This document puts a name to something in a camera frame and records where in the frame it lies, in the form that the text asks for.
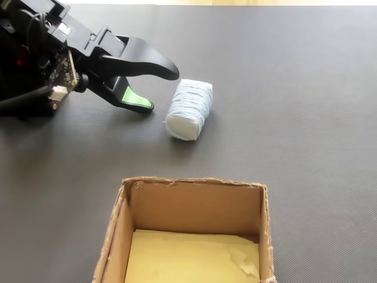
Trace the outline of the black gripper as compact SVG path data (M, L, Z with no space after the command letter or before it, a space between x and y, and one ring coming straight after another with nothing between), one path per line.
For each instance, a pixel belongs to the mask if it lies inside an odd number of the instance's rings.
M69 86L100 85L103 99L113 106L149 114L154 104L139 96L126 77L180 77L177 66L141 38L117 36L106 26L95 34L68 14L68 5L50 3L46 16L48 46L54 55L51 81L60 78Z

